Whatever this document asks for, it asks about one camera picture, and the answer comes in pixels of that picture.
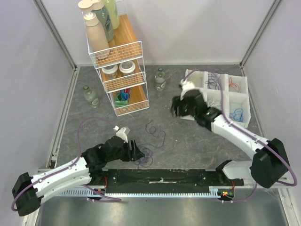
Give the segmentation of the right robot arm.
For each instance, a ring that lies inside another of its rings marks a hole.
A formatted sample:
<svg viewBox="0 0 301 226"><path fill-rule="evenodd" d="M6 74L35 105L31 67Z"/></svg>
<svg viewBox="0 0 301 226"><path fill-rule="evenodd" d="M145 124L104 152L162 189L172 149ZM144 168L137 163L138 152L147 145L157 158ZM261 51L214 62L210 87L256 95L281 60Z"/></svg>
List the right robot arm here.
<svg viewBox="0 0 301 226"><path fill-rule="evenodd" d="M268 140L255 135L231 121L221 110L208 107L200 90L184 90L173 97L171 113L192 116L199 126L227 139L249 156L250 161L224 162L215 174L218 184L224 186L232 179L250 179L264 188L275 183L289 185L281 180L287 172L292 172L284 144L277 138Z"/></svg>

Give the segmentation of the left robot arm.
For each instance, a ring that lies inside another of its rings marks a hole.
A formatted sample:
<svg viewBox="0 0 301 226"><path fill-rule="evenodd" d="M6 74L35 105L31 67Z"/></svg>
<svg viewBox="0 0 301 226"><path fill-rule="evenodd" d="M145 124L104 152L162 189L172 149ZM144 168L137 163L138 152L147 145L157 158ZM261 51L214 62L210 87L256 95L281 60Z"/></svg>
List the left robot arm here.
<svg viewBox="0 0 301 226"><path fill-rule="evenodd" d="M145 157L134 139L128 142L113 136L103 144L84 151L70 162L44 173L30 176L25 172L16 180L12 195L12 211L23 217L37 210L53 196L76 186L103 181L102 169L115 160L137 161Z"/></svg>

